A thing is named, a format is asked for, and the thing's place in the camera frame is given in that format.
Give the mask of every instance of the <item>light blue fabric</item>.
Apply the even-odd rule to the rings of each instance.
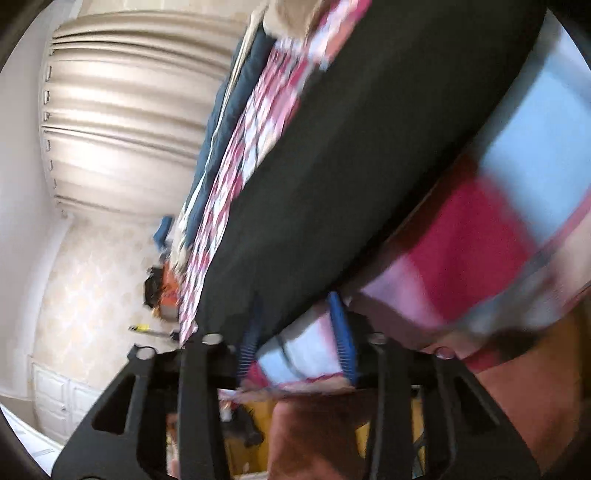
[[[482,171],[544,245],[591,186],[591,72],[552,14],[476,145]]]

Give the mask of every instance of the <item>red fabric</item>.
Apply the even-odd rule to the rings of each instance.
[[[512,209],[462,157],[398,236],[447,322],[504,291],[534,251]]]

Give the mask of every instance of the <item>skin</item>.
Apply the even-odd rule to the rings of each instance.
[[[478,374],[545,471],[576,432],[580,417],[579,329],[567,316],[526,354]],[[270,480],[361,478],[355,428],[369,420],[370,396],[291,398],[273,412]]]

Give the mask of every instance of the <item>pink and white checkered fabric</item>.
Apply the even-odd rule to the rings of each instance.
[[[304,43],[278,40],[240,117],[197,231],[181,289],[180,341],[197,330],[194,318],[205,275],[219,247],[232,201],[281,136],[313,71],[325,69],[371,0],[340,0]]]

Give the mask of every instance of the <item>white wall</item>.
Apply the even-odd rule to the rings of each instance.
[[[29,395],[27,356],[68,226],[48,191],[38,127],[41,62],[63,8],[54,2],[35,19],[0,73],[0,394],[17,398]]]

